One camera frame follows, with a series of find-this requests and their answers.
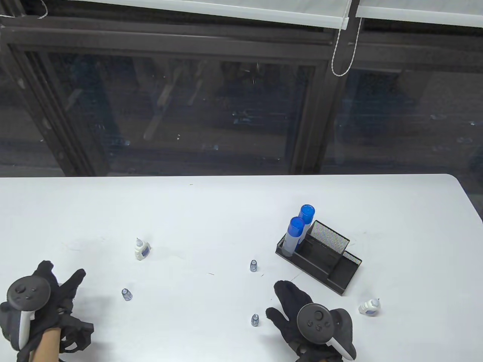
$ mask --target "bottle cap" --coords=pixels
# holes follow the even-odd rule
[[[288,225],[288,234],[292,237],[299,237],[302,235],[303,227],[305,223],[303,222],[302,218],[296,216],[290,220],[290,224]]]
[[[300,208],[298,217],[302,218],[303,222],[306,225],[310,225],[312,223],[314,214],[315,214],[315,209],[312,205],[304,205]]]

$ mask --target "hand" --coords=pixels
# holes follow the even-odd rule
[[[327,345],[316,345],[305,339],[297,326],[297,315],[302,307],[312,303],[312,298],[306,292],[301,291],[290,281],[279,280],[273,286],[285,315],[275,308],[268,308],[267,318],[270,319],[275,327],[282,333],[285,342],[297,353],[299,362],[327,362],[342,361],[342,356],[333,347]]]
[[[50,261],[43,261],[33,272],[46,279],[50,284],[50,298],[47,304],[35,312],[35,319],[30,324],[30,336],[27,345],[17,355],[18,361],[28,361],[30,352],[37,349],[43,333],[56,327],[62,327],[62,319],[72,313],[72,300],[77,288],[85,277],[83,269],[77,270],[64,284],[59,286],[56,276],[52,273],[54,265]]]

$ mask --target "desk organizer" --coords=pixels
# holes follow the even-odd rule
[[[315,221],[292,256],[282,253],[282,238],[275,251],[339,295],[344,294],[362,260],[345,251],[349,239]]]

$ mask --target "white cord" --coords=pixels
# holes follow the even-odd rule
[[[359,20],[359,27],[357,28],[357,36],[355,38],[355,44],[354,44],[354,52],[352,53],[352,59],[351,59],[351,64],[349,64],[349,67],[347,70],[342,73],[342,74],[337,74],[334,71],[334,58],[335,58],[335,52],[337,51],[337,45],[339,45],[339,38],[341,36],[341,31],[342,31],[342,24],[344,23],[345,15],[347,13],[347,10],[349,9],[349,4],[351,3],[351,0],[347,1],[347,5],[345,6],[344,10],[344,17],[342,18],[341,21],[341,27],[339,28],[339,33],[337,34],[337,41],[335,42],[335,48],[334,48],[334,54],[332,54],[332,61],[330,62],[330,68],[332,69],[332,74],[334,74],[336,77],[343,77],[344,75],[347,74],[347,72],[350,70],[352,63],[354,62],[354,56],[355,56],[355,49],[357,48],[357,40],[359,40],[359,31],[361,30],[361,23],[362,23],[362,18]]]
[[[45,18],[47,15],[49,15],[49,9],[47,9],[47,5],[45,4],[45,2],[43,0],[40,0],[42,2],[42,5],[43,7],[45,8],[45,14],[40,16],[39,19],[43,19]],[[8,17],[8,18],[11,18],[11,19],[15,19],[16,16],[10,16],[10,15],[3,15],[3,14],[0,14],[0,17]]]
[[[40,0],[40,1],[42,2],[43,7],[45,8],[45,14],[44,14],[44,15],[42,15],[41,17],[39,17],[39,19],[43,19],[43,18],[45,18],[47,15],[49,15],[49,9],[47,9],[47,5],[45,4],[45,2],[44,2],[43,0]]]

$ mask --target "forearm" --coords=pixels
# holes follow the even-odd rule
[[[60,346],[60,328],[44,332],[39,347],[32,353],[32,362],[58,362]]]

